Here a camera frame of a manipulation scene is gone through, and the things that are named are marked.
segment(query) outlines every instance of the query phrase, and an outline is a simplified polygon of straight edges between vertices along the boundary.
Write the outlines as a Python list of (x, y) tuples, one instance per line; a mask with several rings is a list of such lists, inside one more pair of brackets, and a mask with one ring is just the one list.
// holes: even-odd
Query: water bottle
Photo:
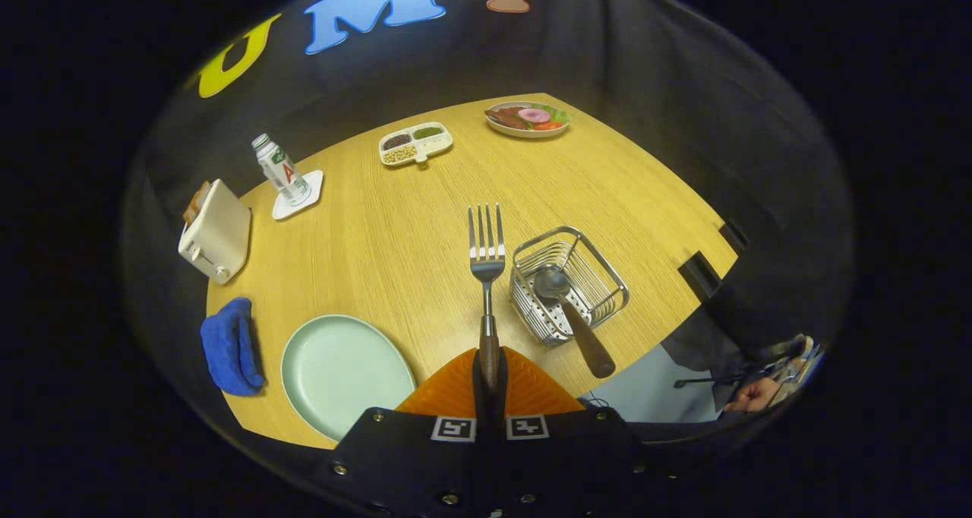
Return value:
[(303, 203), (310, 195), (310, 186), (294, 167), (294, 162), (287, 153), (265, 133), (253, 140), (253, 149), (257, 151), (257, 163), (264, 169), (264, 175), (280, 195), (292, 207)]

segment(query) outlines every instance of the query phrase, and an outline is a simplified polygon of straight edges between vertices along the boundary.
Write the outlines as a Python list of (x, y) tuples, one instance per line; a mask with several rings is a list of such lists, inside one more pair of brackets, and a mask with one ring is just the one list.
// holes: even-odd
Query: white plate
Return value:
[[(433, 134), (433, 136), (431, 137), (419, 138), (419, 140), (416, 140), (412, 133), (414, 133), (414, 131), (417, 131), (419, 129), (424, 129), (426, 127), (438, 127), (442, 131), (439, 134)], [(393, 147), (390, 148), (388, 151), (385, 151), (381, 149), (382, 144), (385, 144), (385, 141), (388, 140), (388, 138), (399, 136), (399, 134), (408, 134), (410, 137), (412, 137), (412, 141), (407, 142), (407, 144), (402, 144), (400, 145), (400, 147), (415, 147), (416, 150), (415, 157), (402, 159), (402, 161), (385, 163), (385, 159), (382, 156), (385, 153), (388, 153), (389, 151), (395, 151), (400, 147)], [(385, 134), (385, 136), (378, 141), (378, 160), (381, 161), (382, 163), (385, 163), (385, 165), (388, 165), (389, 167), (398, 167), (398, 165), (404, 165), (412, 161), (416, 161), (417, 163), (423, 163), (424, 161), (428, 160), (428, 156), (444, 152), (445, 150), (447, 150), (448, 147), (451, 147), (451, 145), (452, 145), (452, 135), (449, 134), (449, 130), (445, 128), (445, 125), (442, 125), (437, 121), (430, 121), (428, 123), (415, 125), (413, 127), (406, 127), (402, 130), (395, 131), (395, 133)]]
[(303, 203), (292, 204), (288, 203), (282, 194), (277, 194), (277, 199), (273, 201), (273, 209), (270, 211), (270, 215), (273, 216), (274, 220), (284, 220), (287, 216), (299, 213), (299, 211), (306, 209), (306, 207), (317, 203), (320, 199), (320, 187), (323, 187), (323, 171), (311, 171), (303, 175), (307, 185), (310, 186), (310, 193), (307, 198), (303, 200)]
[[(498, 109), (504, 109), (504, 107), (532, 107), (533, 105), (539, 105), (539, 103), (531, 103), (531, 102), (527, 102), (527, 100), (514, 100), (513, 102), (510, 103), (499, 103), (499, 105), (490, 106), (489, 110), (496, 111)], [(486, 114), (483, 114), (483, 117), (486, 118), (486, 123), (488, 123), (490, 127), (496, 129), (497, 131), (500, 131), (500, 133), (509, 134), (510, 137), (520, 137), (520, 138), (556, 137), (557, 134), (563, 133), (563, 131), (566, 131), (566, 128), (570, 126), (570, 121), (568, 121), (567, 123), (563, 124), (563, 127), (559, 127), (557, 129), (550, 129), (549, 131), (531, 131), (529, 129), (527, 130), (513, 129), (513, 127), (500, 125), (499, 123), (496, 123), (496, 121), (490, 119), (490, 116)]]
[(362, 412), (395, 408), (415, 390), (409, 365), (392, 342), (344, 314), (325, 314), (299, 327), (284, 348), (280, 377), (307, 425), (337, 442)]

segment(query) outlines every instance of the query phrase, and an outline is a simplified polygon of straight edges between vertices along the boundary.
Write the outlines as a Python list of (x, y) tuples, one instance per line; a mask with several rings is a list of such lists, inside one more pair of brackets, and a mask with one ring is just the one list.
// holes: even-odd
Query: human hand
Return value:
[(726, 412), (758, 412), (773, 400), (780, 384), (770, 378), (763, 378), (747, 384), (736, 393), (736, 400), (725, 405)]

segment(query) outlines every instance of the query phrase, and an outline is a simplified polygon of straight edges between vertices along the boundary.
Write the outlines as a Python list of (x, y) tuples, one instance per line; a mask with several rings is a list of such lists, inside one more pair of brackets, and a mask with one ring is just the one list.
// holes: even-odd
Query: lettuce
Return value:
[(556, 123), (563, 123), (564, 125), (570, 122), (570, 114), (561, 109), (555, 109), (555, 107), (548, 105), (537, 105), (537, 103), (530, 105), (530, 107), (532, 107), (532, 109), (542, 109), (549, 113), (550, 121), (556, 121)]

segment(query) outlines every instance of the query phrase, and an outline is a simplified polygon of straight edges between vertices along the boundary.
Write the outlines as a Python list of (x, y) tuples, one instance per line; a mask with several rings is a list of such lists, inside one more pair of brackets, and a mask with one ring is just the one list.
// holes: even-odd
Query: bottle label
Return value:
[(260, 164), (264, 166), (264, 173), (267, 175), (267, 179), (279, 191), (284, 191), (284, 188), (294, 183), (298, 185), (299, 191), (302, 191), (306, 187), (301, 173), (294, 168), (294, 162), (289, 159), (281, 148), (277, 148), (277, 151), (274, 151), (270, 155), (269, 162), (261, 161)]

